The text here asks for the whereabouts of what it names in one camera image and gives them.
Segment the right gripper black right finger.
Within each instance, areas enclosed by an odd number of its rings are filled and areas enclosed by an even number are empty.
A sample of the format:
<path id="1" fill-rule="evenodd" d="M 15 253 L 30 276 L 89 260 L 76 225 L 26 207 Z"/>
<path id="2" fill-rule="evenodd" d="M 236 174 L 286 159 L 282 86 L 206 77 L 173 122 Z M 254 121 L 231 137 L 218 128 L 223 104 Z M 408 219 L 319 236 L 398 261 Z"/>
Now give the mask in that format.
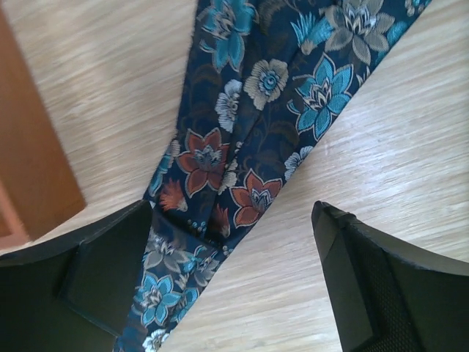
<path id="1" fill-rule="evenodd" d="M 468 264 L 327 202 L 311 213 L 343 351 L 466 351 Z"/>

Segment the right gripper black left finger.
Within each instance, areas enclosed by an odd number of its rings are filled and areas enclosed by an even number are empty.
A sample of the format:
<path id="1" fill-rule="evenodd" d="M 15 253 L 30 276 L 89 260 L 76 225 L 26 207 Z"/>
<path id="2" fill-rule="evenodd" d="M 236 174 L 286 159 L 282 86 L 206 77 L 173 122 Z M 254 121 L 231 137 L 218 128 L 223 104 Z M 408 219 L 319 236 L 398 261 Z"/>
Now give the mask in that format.
<path id="1" fill-rule="evenodd" d="M 2 351 L 111 351 L 126 324 L 152 208 L 138 201 L 1 256 Z"/>

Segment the navy floral tie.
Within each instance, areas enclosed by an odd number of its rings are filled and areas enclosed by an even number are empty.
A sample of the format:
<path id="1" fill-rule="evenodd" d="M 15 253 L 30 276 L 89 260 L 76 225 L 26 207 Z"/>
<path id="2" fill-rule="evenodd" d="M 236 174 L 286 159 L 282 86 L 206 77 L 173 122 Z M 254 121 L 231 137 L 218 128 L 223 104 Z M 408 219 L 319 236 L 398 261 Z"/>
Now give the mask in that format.
<path id="1" fill-rule="evenodd" d="M 199 1 L 115 351 L 157 351 L 427 1 Z"/>

